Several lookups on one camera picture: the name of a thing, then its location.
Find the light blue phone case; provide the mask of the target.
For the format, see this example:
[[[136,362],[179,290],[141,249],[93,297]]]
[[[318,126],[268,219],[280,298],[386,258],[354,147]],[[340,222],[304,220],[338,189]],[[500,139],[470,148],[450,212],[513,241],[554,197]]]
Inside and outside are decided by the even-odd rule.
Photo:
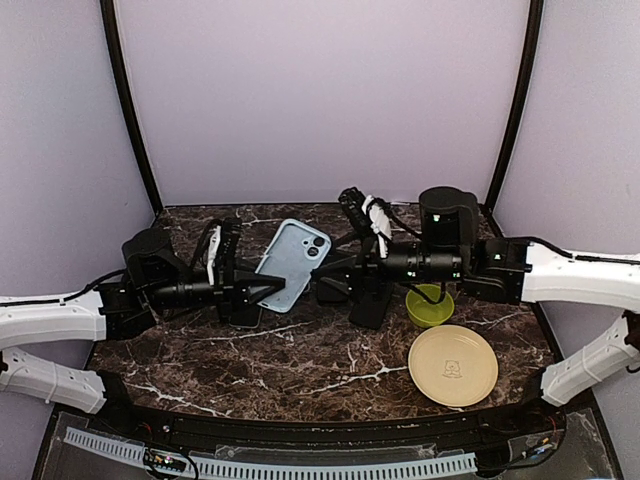
[[[285,287],[258,305],[284,314],[289,312],[331,250],[328,234],[295,219],[284,220],[263,254],[255,272],[285,279]]]

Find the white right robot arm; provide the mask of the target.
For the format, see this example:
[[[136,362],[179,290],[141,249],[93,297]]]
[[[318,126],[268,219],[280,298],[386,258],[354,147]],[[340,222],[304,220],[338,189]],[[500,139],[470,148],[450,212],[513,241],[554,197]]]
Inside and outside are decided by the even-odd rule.
[[[311,277],[320,291],[353,302],[356,325],[380,327],[393,284],[415,290],[423,283],[453,283],[498,304],[557,301],[620,309],[595,340],[534,374],[510,413],[517,432],[534,432],[547,420],[549,405],[561,407],[621,370],[638,371],[638,256],[568,251],[537,237],[481,240],[477,198],[455,187],[419,195],[421,229],[406,230],[412,242],[393,240],[387,225],[397,218],[386,201],[351,187],[339,203],[354,230],[344,240],[359,240],[360,250],[316,268]]]

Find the silver edged phone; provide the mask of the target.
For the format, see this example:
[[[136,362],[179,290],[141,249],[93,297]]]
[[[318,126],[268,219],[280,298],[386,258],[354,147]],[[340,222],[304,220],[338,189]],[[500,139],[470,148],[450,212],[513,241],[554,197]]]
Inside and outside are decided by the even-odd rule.
[[[255,329],[260,325],[263,309],[260,306],[250,306],[244,310],[235,311],[228,324],[236,329]]]

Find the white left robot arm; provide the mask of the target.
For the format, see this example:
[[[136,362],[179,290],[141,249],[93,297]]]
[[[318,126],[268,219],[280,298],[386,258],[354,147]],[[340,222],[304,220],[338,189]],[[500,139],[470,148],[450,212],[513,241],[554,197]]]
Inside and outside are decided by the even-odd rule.
[[[149,228],[125,242],[125,267],[76,293],[1,301],[1,389],[101,415],[120,436],[141,427],[126,387],[110,372],[78,370],[24,351],[28,344],[62,340],[134,339],[172,308],[213,306],[220,319],[256,306],[282,290],[282,277],[254,273],[236,264],[239,230],[222,223],[212,238],[203,271],[182,261],[167,232]]]

